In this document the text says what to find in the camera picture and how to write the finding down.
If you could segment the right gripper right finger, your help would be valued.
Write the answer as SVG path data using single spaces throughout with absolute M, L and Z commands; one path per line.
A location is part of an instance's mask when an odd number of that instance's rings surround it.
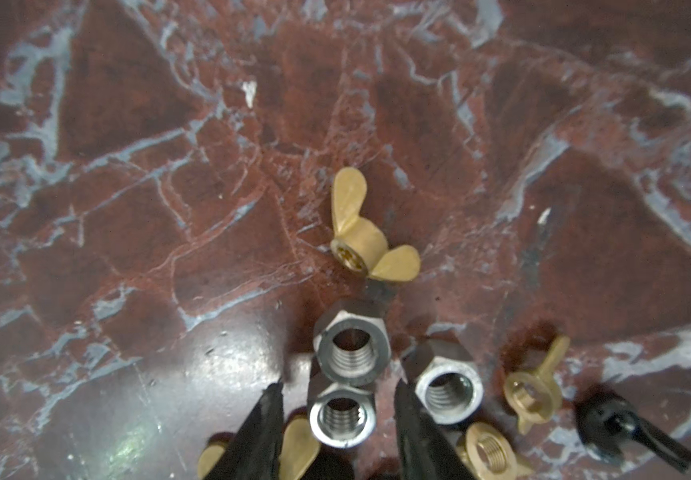
M 475 479 L 407 382 L 397 382 L 393 405 L 401 478 Z

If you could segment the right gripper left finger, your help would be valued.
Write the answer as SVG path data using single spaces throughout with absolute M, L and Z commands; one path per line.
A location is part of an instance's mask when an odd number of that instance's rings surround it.
M 279 479 L 284 438 L 283 384 L 270 384 L 206 479 Z

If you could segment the steel hex nut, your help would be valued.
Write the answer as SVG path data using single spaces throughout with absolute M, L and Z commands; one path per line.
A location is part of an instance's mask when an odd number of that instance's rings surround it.
M 428 339 L 403 360 L 407 382 L 441 425 L 469 419 L 483 402 L 483 380 L 459 343 Z
M 317 321 L 314 350 L 333 381 L 363 386 L 373 383 L 391 360 L 383 314 L 373 302 L 337 300 Z
M 337 449 L 361 445 L 375 431 L 375 386 L 333 382 L 325 374 L 309 384 L 309 422 L 319 442 Z

